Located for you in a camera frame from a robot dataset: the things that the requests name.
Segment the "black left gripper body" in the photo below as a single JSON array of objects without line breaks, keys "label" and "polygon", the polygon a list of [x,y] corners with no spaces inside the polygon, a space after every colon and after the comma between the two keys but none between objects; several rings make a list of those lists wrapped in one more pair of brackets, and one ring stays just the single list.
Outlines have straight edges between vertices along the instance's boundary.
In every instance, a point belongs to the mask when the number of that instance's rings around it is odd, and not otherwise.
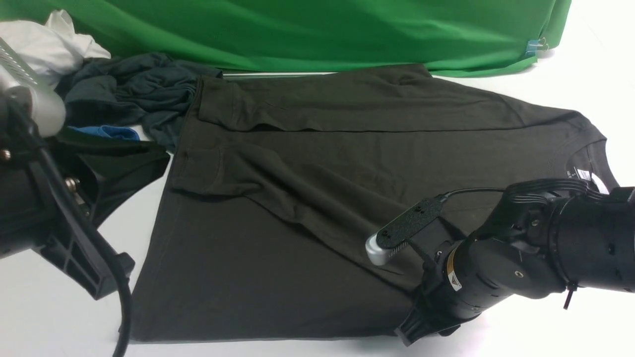
[{"label": "black left gripper body", "polygon": [[48,138],[66,186],[99,227],[127,199],[165,174],[170,155],[154,142],[62,130]]}]

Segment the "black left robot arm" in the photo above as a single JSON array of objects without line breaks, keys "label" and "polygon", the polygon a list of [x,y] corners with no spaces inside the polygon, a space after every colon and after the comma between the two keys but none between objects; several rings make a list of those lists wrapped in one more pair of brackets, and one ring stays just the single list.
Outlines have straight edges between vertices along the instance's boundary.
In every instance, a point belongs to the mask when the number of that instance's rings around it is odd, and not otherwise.
[{"label": "black left robot arm", "polygon": [[[118,290],[117,279],[101,253],[113,256],[126,278],[133,258],[116,252],[89,234],[139,190],[161,178],[170,156],[154,142],[120,140],[63,128],[33,144],[27,137],[27,112],[14,100],[1,98],[1,257],[31,249],[85,289],[94,299]],[[36,150],[45,147],[49,163],[65,179],[87,224],[62,210],[51,190],[51,176]]]}]

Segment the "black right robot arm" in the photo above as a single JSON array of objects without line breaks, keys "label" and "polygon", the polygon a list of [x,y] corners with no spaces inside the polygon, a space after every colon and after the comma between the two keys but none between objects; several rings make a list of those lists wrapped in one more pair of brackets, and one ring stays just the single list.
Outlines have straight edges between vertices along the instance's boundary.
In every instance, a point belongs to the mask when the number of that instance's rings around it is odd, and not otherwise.
[{"label": "black right robot arm", "polygon": [[634,291],[634,189],[608,194],[574,179],[498,189],[500,199],[469,235],[442,217],[460,189],[424,199],[381,229],[383,248],[412,248],[423,274],[395,334],[407,346],[448,336],[510,296],[542,299],[578,289]]}]

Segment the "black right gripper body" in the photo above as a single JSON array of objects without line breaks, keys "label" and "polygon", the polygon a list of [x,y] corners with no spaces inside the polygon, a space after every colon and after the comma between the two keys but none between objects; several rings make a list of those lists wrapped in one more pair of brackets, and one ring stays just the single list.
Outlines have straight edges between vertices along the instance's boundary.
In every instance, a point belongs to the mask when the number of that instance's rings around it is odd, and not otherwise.
[{"label": "black right gripper body", "polygon": [[442,218],[407,242],[424,261],[413,306],[395,330],[407,346],[451,335],[512,295],[542,299],[565,289],[547,258],[494,238],[469,239]]}]

